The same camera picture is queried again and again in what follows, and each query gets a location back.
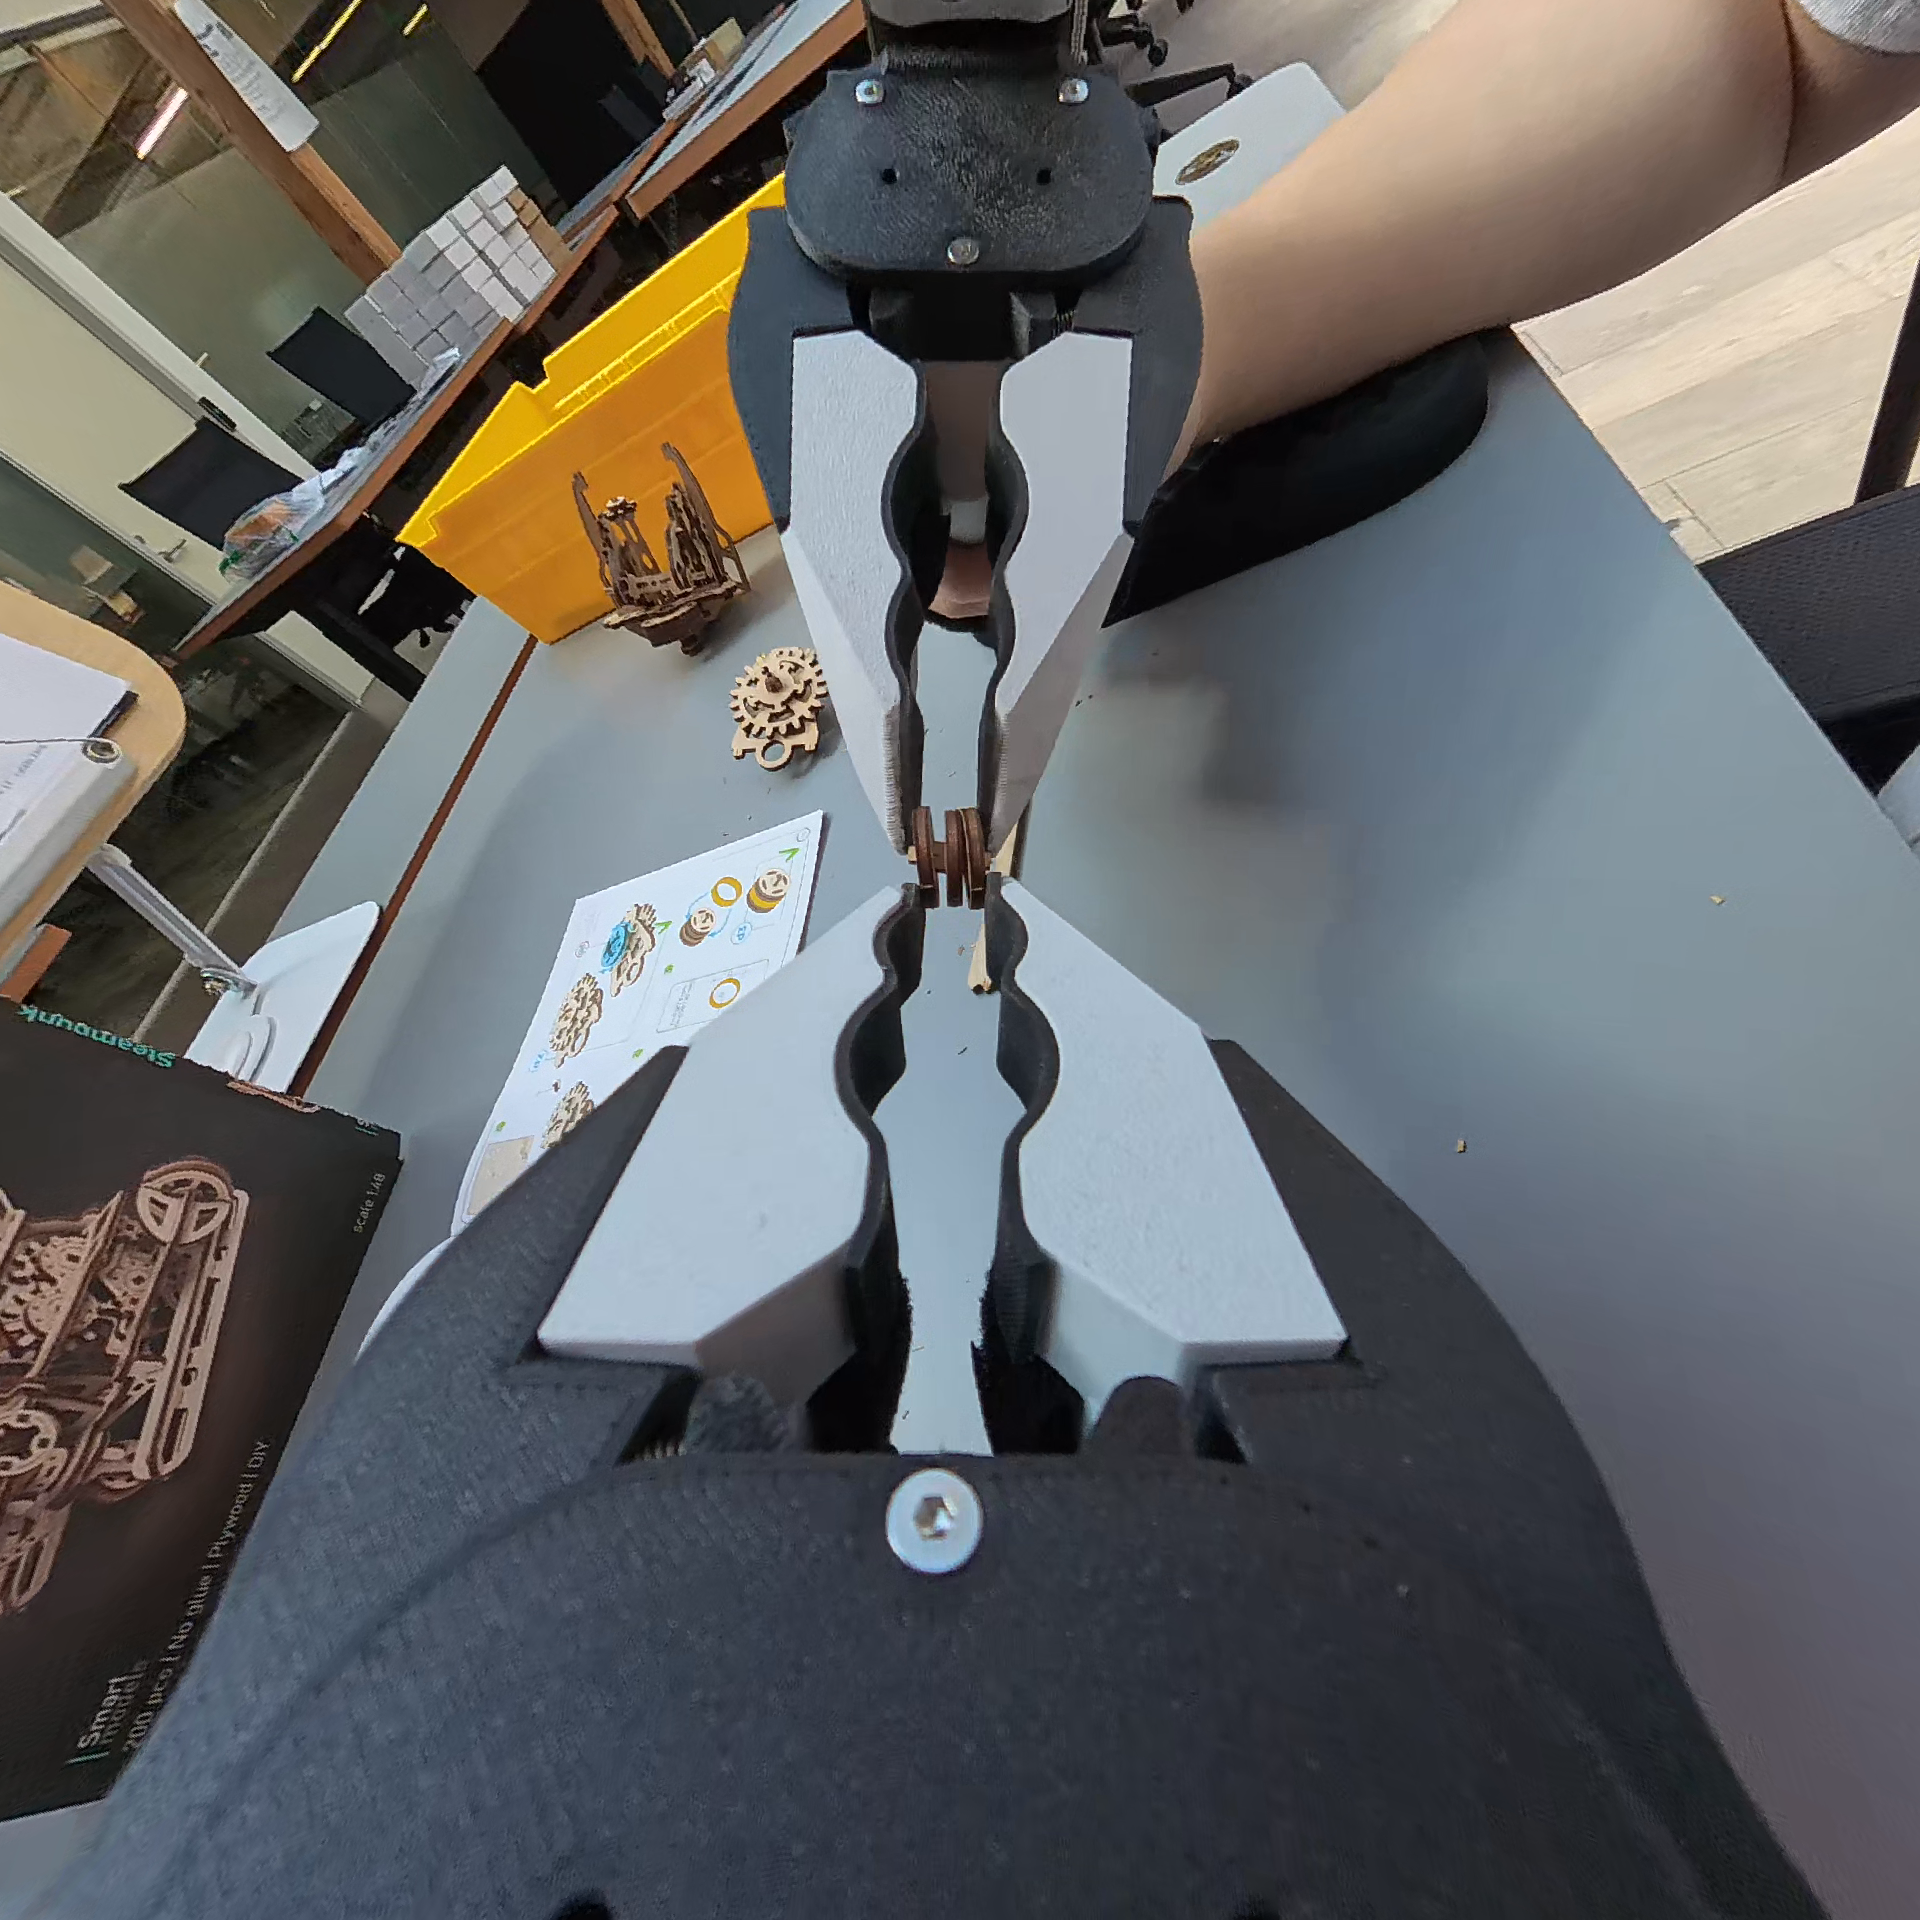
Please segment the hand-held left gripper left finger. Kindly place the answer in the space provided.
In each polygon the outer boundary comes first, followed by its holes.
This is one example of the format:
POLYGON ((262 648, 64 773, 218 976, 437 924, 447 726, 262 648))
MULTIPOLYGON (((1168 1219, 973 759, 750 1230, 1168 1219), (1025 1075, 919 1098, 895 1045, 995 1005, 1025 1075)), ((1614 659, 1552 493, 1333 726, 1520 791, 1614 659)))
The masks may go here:
POLYGON ((689 1045, 541 1325, 546 1352, 749 1376, 890 1451, 910 1352, 888 1146, 921 901, 883 886, 689 1045))

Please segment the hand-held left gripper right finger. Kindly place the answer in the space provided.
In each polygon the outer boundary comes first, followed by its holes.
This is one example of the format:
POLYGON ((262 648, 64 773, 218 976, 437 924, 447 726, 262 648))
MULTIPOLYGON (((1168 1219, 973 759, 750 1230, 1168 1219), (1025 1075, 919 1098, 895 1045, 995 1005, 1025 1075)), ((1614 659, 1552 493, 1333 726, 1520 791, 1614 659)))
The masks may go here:
POLYGON ((1319 1362, 1347 1330, 1206 1031, 991 879, 1000 1158, 976 1395, 998 1454, 1071 1454, 1131 1381, 1319 1362))

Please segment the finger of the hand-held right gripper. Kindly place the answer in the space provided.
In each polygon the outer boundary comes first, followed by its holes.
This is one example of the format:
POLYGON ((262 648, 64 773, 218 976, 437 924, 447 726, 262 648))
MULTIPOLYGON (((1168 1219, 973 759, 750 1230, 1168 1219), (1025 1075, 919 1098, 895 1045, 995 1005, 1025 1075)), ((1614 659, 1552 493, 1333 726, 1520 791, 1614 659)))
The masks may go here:
POLYGON ((897 853, 919 804, 921 591, 898 506, 921 378, 861 328, 794 342, 784 557, 856 775, 897 853))
POLYGON ((1071 331, 1000 383, 1021 525, 1000 555, 1009 640, 981 730, 981 823, 1000 853, 1037 798, 1135 539, 1123 525, 1131 340, 1071 331))

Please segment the small wooden gear stack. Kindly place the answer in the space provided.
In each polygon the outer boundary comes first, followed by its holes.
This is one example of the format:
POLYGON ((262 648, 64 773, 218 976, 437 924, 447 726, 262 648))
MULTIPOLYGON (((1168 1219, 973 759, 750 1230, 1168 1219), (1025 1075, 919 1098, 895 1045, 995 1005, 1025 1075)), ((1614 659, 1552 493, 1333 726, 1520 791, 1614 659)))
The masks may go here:
POLYGON ((976 807, 949 807, 942 831, 930 807, 915 807, 907 823, 907 860, 921 907, 986 906, 991 855, 976 807))

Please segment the person's right forearm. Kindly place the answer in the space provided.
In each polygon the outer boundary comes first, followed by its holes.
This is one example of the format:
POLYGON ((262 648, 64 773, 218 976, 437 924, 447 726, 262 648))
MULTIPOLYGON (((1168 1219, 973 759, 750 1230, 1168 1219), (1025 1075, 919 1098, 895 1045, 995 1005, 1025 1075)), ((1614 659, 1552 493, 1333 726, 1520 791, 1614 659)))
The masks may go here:
POLYGON ((1914 112, 1915 45, 1915 5, 1455 5, 1192 240, 1173 461, 1683 253, 1914 112))

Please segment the brown wooden ship model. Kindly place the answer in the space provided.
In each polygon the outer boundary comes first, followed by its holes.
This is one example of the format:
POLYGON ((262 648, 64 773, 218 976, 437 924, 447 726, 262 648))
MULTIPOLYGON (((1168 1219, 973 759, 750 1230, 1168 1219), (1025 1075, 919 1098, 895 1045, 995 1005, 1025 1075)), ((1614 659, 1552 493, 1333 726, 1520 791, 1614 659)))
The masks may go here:
POLYGON ((685 655, 698 655, 714 622, 752 589, 752 578, 698 474, 672 440, 662 452, 678 471, 666 493, 666 560, 640 530, 635 500, 615 495, 594 509, 578 471, 573 493, 613 604, 608 626, 638 632, 657 648, 674 645, 685 655))

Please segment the wooden gear model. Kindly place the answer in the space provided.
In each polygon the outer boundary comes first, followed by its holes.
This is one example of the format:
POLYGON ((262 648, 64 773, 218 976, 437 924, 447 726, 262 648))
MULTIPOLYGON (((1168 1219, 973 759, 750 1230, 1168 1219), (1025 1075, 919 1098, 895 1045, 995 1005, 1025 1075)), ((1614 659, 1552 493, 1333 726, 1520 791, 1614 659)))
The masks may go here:
POLYGON ((777 773, 799 755, 815 755, 826 702, 829 684, 816 652, 784 645, 758 655, 730 692, 731 756, 755 759, 761 771, 777 773))

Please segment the black model kit box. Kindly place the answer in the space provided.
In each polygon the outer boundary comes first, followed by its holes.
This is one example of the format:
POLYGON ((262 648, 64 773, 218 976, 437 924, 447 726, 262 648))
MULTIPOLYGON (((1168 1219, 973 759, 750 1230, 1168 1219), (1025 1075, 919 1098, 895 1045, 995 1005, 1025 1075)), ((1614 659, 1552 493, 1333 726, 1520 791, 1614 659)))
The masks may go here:
POLYGON ((5 1819, 104 1797, 183 1683, 401 1166, 389 1127, 5 1013, 5 1819))

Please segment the printed instruction sheet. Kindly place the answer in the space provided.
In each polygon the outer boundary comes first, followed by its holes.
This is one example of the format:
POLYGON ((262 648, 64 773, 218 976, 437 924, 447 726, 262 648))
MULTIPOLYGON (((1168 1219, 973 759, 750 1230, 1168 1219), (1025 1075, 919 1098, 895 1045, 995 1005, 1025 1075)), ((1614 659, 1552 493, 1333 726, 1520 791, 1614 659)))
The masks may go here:
POLYGON ((792 962, 826 838, 821 810, 576 901, 513 1070, 472 1151, 470 1227, 662 1048, 792 962))

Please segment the yellow plastic bin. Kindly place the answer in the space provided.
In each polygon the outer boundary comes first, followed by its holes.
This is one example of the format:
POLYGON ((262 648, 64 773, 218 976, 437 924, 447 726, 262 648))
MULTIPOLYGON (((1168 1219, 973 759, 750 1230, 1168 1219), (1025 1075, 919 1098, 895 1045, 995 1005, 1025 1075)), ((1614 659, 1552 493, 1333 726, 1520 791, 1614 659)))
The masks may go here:
POLYGON ((666 530, 671 444, 718 523, 774 523, 730 379, 730 308, 750 218, 784 203, 777 176, 515 383, 435 484, 401 539, 535 640, 558 642, 610 613, 573 477, 593 506, 635 503, 666 530))

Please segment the stack of white boxes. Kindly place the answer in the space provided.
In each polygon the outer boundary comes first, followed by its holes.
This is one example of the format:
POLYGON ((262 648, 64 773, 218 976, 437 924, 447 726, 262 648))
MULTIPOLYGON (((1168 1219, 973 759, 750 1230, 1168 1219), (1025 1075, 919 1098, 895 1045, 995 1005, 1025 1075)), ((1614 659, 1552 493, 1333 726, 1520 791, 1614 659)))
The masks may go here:
POLYGON ((525 319, 569 250, 507 167, 461 196, 345 308, 345 323, 411 391, 525 319))

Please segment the black office chair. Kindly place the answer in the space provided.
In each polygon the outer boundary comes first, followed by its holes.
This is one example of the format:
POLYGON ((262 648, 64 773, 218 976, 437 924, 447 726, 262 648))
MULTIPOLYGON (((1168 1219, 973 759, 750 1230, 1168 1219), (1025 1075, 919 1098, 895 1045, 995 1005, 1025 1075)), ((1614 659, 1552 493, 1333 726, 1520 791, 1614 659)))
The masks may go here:
POLYGON ((363 428, 394 420, 417 395, 358 328, 318 307, 270 347, 270 359, 363 428))
POLYGON ((1919 743, 1919 486, 1699 572, 1848 765, 1885 789, 1919 743))
POLYGON ((213 549, 224 549, 241 518, 264 500, 296 490, 301 477, 227 424, 200 419, 179 446, 122 482, 120 492, 213 549))

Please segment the clear plastic bag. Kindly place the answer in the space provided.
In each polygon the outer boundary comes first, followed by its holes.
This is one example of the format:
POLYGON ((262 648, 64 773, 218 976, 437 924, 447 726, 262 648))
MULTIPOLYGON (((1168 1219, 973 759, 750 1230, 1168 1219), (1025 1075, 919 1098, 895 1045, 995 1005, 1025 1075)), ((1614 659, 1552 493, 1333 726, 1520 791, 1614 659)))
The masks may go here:
POLYGON ((250 586, 289 557, 329 515, 333 500, 352 486, 355 476, 358 463, 344 459, 246 509, 224 535, 219 557, 224 580, 233 587, 250 586))

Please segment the round wooden table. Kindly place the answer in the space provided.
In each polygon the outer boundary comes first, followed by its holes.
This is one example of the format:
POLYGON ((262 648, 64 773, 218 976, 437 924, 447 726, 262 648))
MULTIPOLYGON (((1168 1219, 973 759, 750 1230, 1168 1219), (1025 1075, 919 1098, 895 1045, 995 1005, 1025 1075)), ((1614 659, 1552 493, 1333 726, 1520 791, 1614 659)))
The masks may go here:
POLYGON ((3 626, 7 636, 21 642, 35 645, 45 653, 91 666, 129 684, 136 692, 136 703, 111 731, 129 764, 125 782, 74 827, 37 894, 23 899, 17 911, 5 917, 3 972, 9 973, 33 942, 35 928, 47 920, 64 890, 82 874, 88 858, 113 840, 131 810, 179 756, 186 741, 186 702, 162 661, 11 583, 3 586, 3 626))

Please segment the white paper stack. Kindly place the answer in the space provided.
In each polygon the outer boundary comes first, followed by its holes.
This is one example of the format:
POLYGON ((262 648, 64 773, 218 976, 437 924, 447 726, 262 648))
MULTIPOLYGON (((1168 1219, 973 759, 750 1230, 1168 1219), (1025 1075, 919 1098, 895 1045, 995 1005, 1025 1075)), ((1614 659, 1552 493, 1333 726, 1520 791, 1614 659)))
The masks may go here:
POLYGON ((111 731, 136 703, 131 684, 3 637, 3 920, 131 782, 111 731))

